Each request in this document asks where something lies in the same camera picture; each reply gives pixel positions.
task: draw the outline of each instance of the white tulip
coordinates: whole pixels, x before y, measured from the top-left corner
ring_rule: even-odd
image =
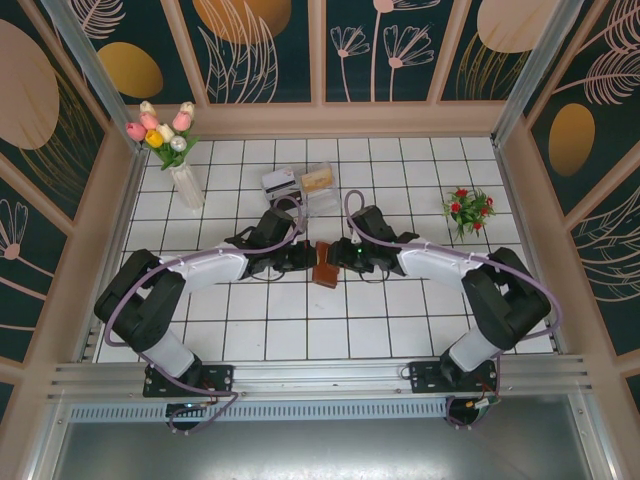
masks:
[[[176,135],[171,139],[169,145],[171,145],[171,148],[173,148],[176,152],[183,152],[184,149],[187,148],[187,141],[184,139],[184,137]]]
[[[140,113],[150,113],[154,117],[158,116],[156,114],[156,109],[153,108],[153,105],[151,105],[151,103],[147,102],[146,100],[140,104]]]
[[[180,111],[188,113],[192,120],[194,115],[193,108],[194,108],[194,105],[191,102],[184,102],[182,105],[180,105]]]
[[[171,129],[171,127],[166,123],[163,123],[162,125],[158,125],[156,127],[156,132],[162,135],[162,140],[164,141],[164,143],[169,143],[171,139],[176,136],[176,134],[173,133],[173,130]]]

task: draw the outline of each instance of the tulip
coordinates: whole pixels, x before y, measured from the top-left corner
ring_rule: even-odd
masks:
[[[191,119],[193,120],[193,114],[194,114],[194,112],[193,112],[193,103],[184,102],[182,105],[180,105],[180,111],[188,113],[189,116],[191,117]]]
[[[158,125],[158,127],[156,128],[156,131],[160,135],[162,135],[162,139],[164,140],[164,143],[169,143],[171,139],[175,136],[175,133],[173,133],[173,130],[171,130],[171,127],[166,123],[163,123],[162,125]]]
[[[184,149],[187,148],[187,141],[184,139],[184,137],[181,137],[180,135],[176,135],[171,139],[171,142],[169,142],[169,145],[176,152],[184,152]]]
[[[144,125],[144,128],[147,130],[155,130],[160,122],[150,113],[143,112],[140,114],[140,123]]]
[[[187,112],[178,112],[178,115],[173,119],[173,123],[171,125],[173,125],[173,128],[178,132],[189,130],[189,127],[191,126],[191,116],[189,116]]]
[[[145,135],[144,139],[147,141],[147,143],[152,146],[153,148],[158,148],[162,146],[163,140],[162,140],[162,135],[160,135],[157,131],[155,130],[149,130],[147,132],[147,134]]]
[[[127,135],[136,142],[144,140],[144,136],[147,134],[147,129],[139,123],[127,123],[125,127],[127,129]]]
[[[151,103],[147,102],[146,100],[140,104],[140,113],[149,113],[154,117],[158,116],[156,114],[156,109],[153,108],[153,105],[151,105]]]

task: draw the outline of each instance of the metal base plate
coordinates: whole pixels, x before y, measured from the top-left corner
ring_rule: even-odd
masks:
[[[203,365],[199,388],[230,392],[233,387],[233,365]],[[155,368],[147,365],[142,396],[146,398],[206,397],[177,387]]]
[[[482,382],[494,390],[497,384],[496,366],[491,360],[482,363],[472,373],[463,378],[455,387],[440,374],[439,360],[431,362],[411,362],[409,364],[409,379],[413,393],[481,393]]]

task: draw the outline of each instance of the clear vase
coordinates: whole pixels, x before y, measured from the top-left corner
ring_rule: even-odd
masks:
[[[193,174],[193,170],[191,170],[187,162],[183,162],[177,167],[169,167],[169,172],[171,172],[173,184],[176,186],[182,203],[192,210],[202,208],[204,205],[204,194]]]

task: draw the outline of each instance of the pink tulip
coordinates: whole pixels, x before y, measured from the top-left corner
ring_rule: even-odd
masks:
[[[191,116],[187,112],[178,112],[178,115],[173,119],[173,123],[171,125],[173,125],[173,128],[178,132],[189,130],[189,127],[191,126]]]
[[[144,125],[144,128],[147,130],[155,130],[158,126],[158,119],[147,112],[142,112],[140,114],[140,123]]]
[[[147,129],[139,123],[127,123],[126,125],[127,135],[129,135],[136,142],[144,140],[144,136],[147,134]]]

